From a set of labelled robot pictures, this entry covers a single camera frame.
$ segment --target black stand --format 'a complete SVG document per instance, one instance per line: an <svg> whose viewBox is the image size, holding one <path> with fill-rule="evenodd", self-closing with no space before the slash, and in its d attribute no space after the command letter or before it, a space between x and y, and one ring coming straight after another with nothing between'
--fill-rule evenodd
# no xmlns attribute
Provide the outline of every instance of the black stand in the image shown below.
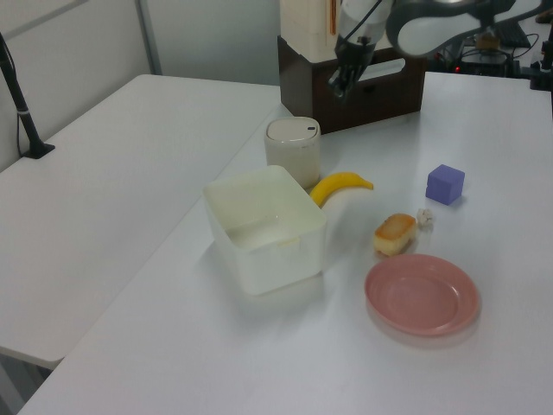
<svg viewBox="0 0 553 415"><path fill-rule="evenodd" d="M27 132L29 138L29 151L22 156L38 159L52 151L55 147L52 144L45 144L38 137L38 132L35 128L35 123L31 118L27 103L23 97L19 83L17 82L16 71L14 70L11 59L8 54L8 49L2 34L0 34L0 68L2 68L3 77L6 79L8 88L11 93L11 98L14 100L17 108L17 114L22 121L23 128Z"/></svg>
<svg viewBox="0 0 553 415"><path fill-rule="evenodd" d="M542 45L543 60L534 62L530 67L522 67L518 70L516 78L530 80L530 89L536 91L552 91L553 76L553 26L551 26L550 37Z"/></svg>

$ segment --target wooden box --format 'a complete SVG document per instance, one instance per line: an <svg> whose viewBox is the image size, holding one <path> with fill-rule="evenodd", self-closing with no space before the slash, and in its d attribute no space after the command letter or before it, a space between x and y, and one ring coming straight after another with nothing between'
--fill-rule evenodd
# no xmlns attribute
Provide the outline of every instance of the wooden box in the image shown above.
<svg viewBox="0 0 553 415"><path fill-rule="evenodd" d="M327 86L337 60L311 63L281 36L277 42L281 101L294 116L317 120L323 134L421 109L426 59L405 58L401 72L359 82L342 103ZM381 49L372 64L401 57L392 48Z"/></svg>

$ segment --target white table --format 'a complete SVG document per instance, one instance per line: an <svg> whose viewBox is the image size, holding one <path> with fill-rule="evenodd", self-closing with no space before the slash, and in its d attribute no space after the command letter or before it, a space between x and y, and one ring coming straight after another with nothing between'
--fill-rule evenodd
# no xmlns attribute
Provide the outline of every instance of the white table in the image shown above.
<svg viewBox="0 0 553 415"><path fill-rule="evenodd" d="M264 126L220 176L264 166ZM323 174L375 189L333 196L323 274L248 297L221 264L199 202L23 408L32 414L549 413L553 407L553 137L550 94L523 80L428 73L418 114L322 139ZM424 197L441 163L462 199ZM473 279L479 319L442 338L372 316L372 232L431 208L410 252Z"/></svg>
<svg viewBox="0 0 553 415"><path fill-rule="evenodd" d="M53 368L280 102L141 76L0 175L0 353Z"/></svg>

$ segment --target pink plate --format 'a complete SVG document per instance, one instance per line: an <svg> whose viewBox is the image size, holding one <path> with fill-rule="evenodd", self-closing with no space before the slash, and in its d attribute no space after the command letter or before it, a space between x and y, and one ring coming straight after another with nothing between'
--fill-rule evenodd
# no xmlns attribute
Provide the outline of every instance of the pink plate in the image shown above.
<svg viewBox="0 0 553 415"><path fill-rule="evenodd" d="M480 309L470 277L429 255L398 255L375 265L366 277L365 294L385 322L413 335L462 329Z"/></svg>

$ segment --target white wall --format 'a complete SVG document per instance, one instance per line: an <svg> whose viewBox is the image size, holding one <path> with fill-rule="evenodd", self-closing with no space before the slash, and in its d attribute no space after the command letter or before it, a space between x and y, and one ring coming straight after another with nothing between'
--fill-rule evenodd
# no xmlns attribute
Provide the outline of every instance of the white wall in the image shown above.
<svg viewBox="0 0 553 415"><path fill-rule="evenodd" d="M135 0L88 0L7 44L43 141L149 73ZM17 160L15 137L16 109L0 76L0 171ZM23 129L21 141L26 149Z"/></svg>
<svg viewBox="0 0 553 415"><path fill-rule="evenodd" d="M142 0L161 73L278 85L279 0Z"/></svg>

